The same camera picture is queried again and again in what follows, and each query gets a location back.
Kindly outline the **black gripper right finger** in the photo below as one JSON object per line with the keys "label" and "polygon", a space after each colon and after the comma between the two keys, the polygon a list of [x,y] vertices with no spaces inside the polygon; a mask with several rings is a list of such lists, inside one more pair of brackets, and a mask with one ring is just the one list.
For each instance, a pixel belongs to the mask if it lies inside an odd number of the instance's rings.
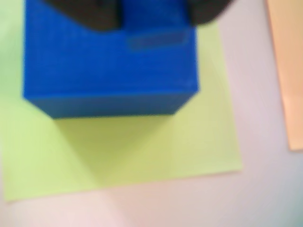
{"label": "black gripper right finger", "polygon": [[233,0],[187,0],[191,25],[199,26],[217,19]]}

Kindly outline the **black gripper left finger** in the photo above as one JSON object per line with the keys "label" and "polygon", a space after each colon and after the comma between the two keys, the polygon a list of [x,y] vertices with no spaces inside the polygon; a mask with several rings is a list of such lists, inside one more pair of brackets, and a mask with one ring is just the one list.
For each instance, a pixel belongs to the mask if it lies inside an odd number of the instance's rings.
{"label": "black gripper left finger", "polygon": [[118,30],[122,26],[120,0],[46,0],[45,3],[95,31]]}

